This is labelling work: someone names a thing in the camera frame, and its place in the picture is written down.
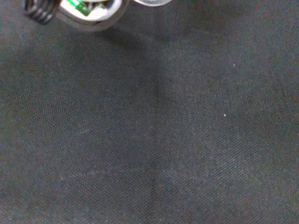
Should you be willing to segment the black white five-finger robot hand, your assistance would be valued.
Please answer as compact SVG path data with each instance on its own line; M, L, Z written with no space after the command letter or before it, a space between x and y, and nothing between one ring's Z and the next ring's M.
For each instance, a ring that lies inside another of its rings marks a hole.
M54 18L80 31L97 32L114 25L128 0L22 0L24 15L45 25Z

